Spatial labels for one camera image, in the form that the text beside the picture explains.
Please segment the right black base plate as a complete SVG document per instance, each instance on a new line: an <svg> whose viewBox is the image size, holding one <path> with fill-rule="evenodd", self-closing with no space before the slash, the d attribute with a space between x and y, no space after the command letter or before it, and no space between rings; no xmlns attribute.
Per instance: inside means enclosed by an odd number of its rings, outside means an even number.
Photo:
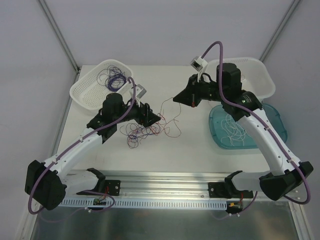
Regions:
<svg viewBox="0 0 320 240"><path fill-rule="evenodd" d="M252 199L254 197L252 191L237 190L232 184L226 182L209 182L207 185L210 198Z"/></svg>

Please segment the white plastic tub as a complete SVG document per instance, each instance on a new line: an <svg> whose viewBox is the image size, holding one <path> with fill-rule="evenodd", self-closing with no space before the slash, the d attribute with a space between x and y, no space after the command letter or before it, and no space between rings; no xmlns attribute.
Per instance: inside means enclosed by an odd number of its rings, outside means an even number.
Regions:
<svg viewBox="0 0 320 240"><path fill-rule="evenodd" d="M260 100L271 97L276 87L266 66L256 58L224 58L223 63L233 63L241 72L242 89L252 92Z"/></svg>

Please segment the white perforated basket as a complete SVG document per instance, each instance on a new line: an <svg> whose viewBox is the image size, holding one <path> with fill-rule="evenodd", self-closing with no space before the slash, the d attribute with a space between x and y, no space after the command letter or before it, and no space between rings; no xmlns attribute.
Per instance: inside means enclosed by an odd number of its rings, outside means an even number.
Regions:
<svg viewBox="0 0 320 240"><path fill-rule="evenodd" d="M133 71L127 65L115 59L107 59L74 83L69 95L80 109L93 114L102 107L108 94L124 95L132 87L128 77L133 76Z"/></svg>

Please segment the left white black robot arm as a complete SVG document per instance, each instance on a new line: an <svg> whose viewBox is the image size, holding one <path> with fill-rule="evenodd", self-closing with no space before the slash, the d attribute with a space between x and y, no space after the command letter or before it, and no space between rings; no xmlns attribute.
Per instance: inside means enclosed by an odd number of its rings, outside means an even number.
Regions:
<svg viewBox="0 0 320 240"><path fill-rule="evenodd" d="M37 214L32 210L33 200L43 209L53 210L67 195L105 193L106 177L99 170L88 168L71 176L68 173L86 153L103 145L116 133L119 123L134 120L147 128L160 119L148 103L137 103L134 96L124 102L121 94L108 94L97 115L68 148L43 162L34 160L28 165L24 189L29 196L28 211Z"/></svg>

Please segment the right aluminium frame post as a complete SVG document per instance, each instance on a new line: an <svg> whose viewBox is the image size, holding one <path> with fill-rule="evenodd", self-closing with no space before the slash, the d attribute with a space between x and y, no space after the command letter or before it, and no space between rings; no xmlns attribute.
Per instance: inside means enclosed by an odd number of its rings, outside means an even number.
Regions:
<svg viewBox="0 0 320 240"><path fill-rule="evenodd" d="M277 42L279 41L282 33L284 32L286 26L290 22L291 18L298 10L299 6L301 5L302 0L292 0L289 7L285 11L283 17L281 18L279 24L277 25L276 29L274 30L271 38L269 39L267 45L265 46L262 54L259 57L261 62L264 62L268 56L271 54L272 50L276 46Z"/></svg>

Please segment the teal transparent plastic bin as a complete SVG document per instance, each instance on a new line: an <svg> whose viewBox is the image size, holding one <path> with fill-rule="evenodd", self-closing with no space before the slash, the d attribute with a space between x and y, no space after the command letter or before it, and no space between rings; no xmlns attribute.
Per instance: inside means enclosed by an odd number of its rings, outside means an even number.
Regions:
<svg viewBox="0 0 320 240"><path fill-rule="evenodd" d="M280 138L286 142L288 133L281 120L280 113L270 104L262 105L270 123ZM225 112L222 105L213 107L209 113L208 124L214 142L222 149L242 150L256 149L257 145L247 131L230 114Z"/></svg>

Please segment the aluminium frame post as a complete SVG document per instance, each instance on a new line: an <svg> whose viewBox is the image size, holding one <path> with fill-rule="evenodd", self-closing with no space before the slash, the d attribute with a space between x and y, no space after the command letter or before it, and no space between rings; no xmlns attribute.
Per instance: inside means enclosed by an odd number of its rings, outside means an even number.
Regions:
<svg viewBox="0 0 320 240"><path fill-rule="evenodd" d="M70 65L72 66L72 69L78 73L80 71L80 67L77 64L77 61L75 60L75 57L72 54L72 51L70 50L56 20L54 15L52 14L52 11L47 3L46 0L37 0L37 3L39 5L39 7L41 8L46 20L48 21L55 37L57 38L64 54L66 55L68 62L70 63Z"/></svg>
<svg viewBox="0 0 320 240"><path fill-rule="evenodd" d="M271 54L272 50L276 46L277 42L279 41L282 33L284 32L286 26L290 22L291 18L298 10L299 6L301 5L302 0L292 0L289 7L285 11L283 17L281 18L279 24L277 25L276 29L274 30L271 38L269 39L267 45L265 46L262 54L259 57L261 62L264 62L268 56Z"/></svg>

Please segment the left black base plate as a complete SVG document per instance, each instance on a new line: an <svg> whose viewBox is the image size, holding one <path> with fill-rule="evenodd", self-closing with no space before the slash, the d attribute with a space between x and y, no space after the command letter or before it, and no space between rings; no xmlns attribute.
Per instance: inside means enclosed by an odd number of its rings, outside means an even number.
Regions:
<svg viewBox="0 0 320 240"><path fill-rule="evenodd" d="M108 194L110 196L119 196L121 189L120 180L88 180L82 183L79 183L77 186L78 191L76 195L93 195L93 193L88 193L86 191L92 191L102 194Z"/></svg>

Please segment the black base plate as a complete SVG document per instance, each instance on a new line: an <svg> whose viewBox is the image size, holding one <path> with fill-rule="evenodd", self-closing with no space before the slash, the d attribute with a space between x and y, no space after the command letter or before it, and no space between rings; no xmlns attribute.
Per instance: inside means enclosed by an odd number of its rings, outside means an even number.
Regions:
<svg viewBox="0 0 320 240"><path fill-rule="evenodd" d="M252 191L237 190L232 184L226 182L209 182L207 185L210 198L252 199L254 197Z"/></svg>
<svg viewBox="0 0 320 240"><path fill-rule="evenodd" d="M108 194L110 196L119 196L121 189L120 180L88 180L82 183L79 183L77 186L78 191L76 195L93 195L93 193L88 193L86 191L92 191L102 194Z"/></svg>

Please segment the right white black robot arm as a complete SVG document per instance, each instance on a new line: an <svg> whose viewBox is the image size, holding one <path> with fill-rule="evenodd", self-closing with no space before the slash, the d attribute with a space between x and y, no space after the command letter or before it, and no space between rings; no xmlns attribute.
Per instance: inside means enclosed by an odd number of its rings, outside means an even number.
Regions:
<svg viewBox="0 0 320 240"><path fill-rule="evenodd" d="M223 109L253 138L269 171L238 170L228 175L223 183L214 185L214 195L231 199L255 191L277 201L282 197L289 199L287 194L304 184L306 200L302 204L308 204L311 191L306 178L314 170L312 164L300 161L285 145L270 123L262 103L252 92L242 89L241 71L234 63L219 64L216 71L216 81L206 82L203 77L192 75L185 89L173 101L192 108L202 100L221 102Z"/></svg>

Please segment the aluminium mounting rail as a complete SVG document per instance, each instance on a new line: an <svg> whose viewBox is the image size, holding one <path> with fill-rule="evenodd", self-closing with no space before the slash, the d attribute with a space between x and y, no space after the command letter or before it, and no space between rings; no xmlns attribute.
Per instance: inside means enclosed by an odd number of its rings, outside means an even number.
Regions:
<svg viewBox="0 0 320 240"><path fill-rule="evenodd" d="M119 180L119 198L210 200L208 183L222 182L229 173L146 172L103 170L108 180Z"/></svg>

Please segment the left aluminium frame post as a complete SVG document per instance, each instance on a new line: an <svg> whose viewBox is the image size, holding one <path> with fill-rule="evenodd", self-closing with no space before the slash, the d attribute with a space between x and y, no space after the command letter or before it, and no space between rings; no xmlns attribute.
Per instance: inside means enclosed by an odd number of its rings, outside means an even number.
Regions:
<svg viewBox="0 0 320 240"><path fill-rule="evenodd" d="M72 54L72 51L70 50L56 20L54 15L52 14L52 11L47 3L46 0L37 0L37 3L39 5L39 7L41 8L46 20L48 21L55 37L57 38L64 54L66 55L68 62L70 63L70 65L72 66L72 69L78 73L80 71L80 67L77 64L77 61L75 60L75 57Z"/></svg>

